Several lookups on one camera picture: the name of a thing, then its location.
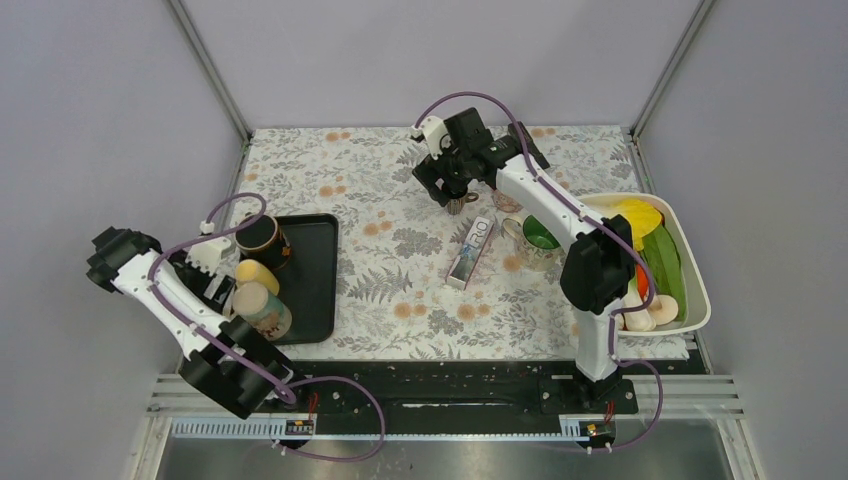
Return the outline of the pink floral mug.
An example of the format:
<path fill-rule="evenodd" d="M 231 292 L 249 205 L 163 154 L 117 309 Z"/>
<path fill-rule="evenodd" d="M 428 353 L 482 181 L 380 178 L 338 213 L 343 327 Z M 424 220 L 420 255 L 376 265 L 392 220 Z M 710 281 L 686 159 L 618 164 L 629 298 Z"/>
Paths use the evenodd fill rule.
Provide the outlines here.
<path fill-rule="evenodd" d="M 517 200 L 504 194 L 501 190 L 493 190 L 492 199 L 495 208 L 504 213 L 518 213 L 523 209 L 522 205 Z"/>

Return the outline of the cream mug red pattern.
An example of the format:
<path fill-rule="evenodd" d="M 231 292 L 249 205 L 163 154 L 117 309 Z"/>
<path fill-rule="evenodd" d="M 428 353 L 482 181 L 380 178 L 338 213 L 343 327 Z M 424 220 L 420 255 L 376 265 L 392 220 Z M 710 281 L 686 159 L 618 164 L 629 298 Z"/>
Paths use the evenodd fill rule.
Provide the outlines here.
<path fill-rule="evenodd" d="M 249 282 L 238 286 L 231 305 L 236 316 L 268 340 L 281 339 L 291 328 L 291 311 L 261 283 Z"/>

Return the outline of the black mug red inside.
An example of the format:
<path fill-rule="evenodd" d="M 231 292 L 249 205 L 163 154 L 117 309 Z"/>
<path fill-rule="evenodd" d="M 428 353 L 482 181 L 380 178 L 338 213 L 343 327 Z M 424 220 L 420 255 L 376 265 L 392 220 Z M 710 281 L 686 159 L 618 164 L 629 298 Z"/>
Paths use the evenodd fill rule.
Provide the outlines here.
<path fill-rule="evenodd" d="M 291 257 L 291 243 L 275 217 L 267 214 L 251 217 L 248 225 L 245 219 L 234 239 L 237 248 L 245 259 L 251 259 L 264 265 L 271 271 L 283 268 Z"/>

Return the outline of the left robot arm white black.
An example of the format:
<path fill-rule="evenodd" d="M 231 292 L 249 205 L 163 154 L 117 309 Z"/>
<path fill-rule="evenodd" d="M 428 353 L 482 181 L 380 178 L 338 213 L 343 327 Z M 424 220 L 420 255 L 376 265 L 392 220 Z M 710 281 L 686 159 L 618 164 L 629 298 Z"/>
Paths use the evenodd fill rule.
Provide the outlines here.
<path fill-rule="evenodd" d="M 158 240 L 109 227 L 92 240 L 86 276 L 144 305 L 179 344 L 186 383 L 241 419 L 272 398 L 288 411 L 309 401 L 294 364 L 245 320 L 229 319 L 179 278 Z"/>

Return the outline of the green inside floral mug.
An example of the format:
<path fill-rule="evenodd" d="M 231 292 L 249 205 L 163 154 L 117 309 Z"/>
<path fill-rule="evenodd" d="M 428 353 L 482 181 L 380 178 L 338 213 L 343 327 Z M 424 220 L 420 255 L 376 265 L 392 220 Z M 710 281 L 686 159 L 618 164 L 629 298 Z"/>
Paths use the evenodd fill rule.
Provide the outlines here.
<path fill-rule="evenodd" d="M 516 255 L 529 270 L 551 270 L 563 254 L 559 241 L 533 215 L 508 216 L 502 221 L 501 229 L 513 240 Z"/>

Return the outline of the small dark brown mug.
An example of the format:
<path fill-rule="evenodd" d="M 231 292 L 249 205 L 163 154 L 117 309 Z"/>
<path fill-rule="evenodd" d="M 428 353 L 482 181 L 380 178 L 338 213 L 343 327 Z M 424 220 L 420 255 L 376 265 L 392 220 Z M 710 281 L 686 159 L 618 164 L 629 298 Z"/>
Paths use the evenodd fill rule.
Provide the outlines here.
<path fill-rule="evenodd" d="M 468 191 L 463 196 L 452 198 L 445 205 L 445 210 L 449 215 L 459 215 L 468 203 L 476 202 L 479 199 L 479 194 L 474 191 Z"/>

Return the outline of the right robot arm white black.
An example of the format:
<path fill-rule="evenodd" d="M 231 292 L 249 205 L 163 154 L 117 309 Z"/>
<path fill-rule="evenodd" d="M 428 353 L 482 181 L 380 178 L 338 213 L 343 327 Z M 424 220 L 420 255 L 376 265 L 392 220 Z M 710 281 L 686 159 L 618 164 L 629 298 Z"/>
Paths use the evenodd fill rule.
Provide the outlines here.
<path fill-rule="evenodd" d="M 428 149 L 413 175 L 439 205 L 464 197 L 471 182 L 483 182 L 516 200 L 563 247 L 559 283 L 580 334 L 573 396 L 583 410 L 601 410 L 621 380 L 611 318 L 636 273 L 629 222 L 621 215 L 603 216 L 557 184 L 522 123 L 496 138 L 469 108 L 445 120 L 422 118 L 411 137 Z"/>

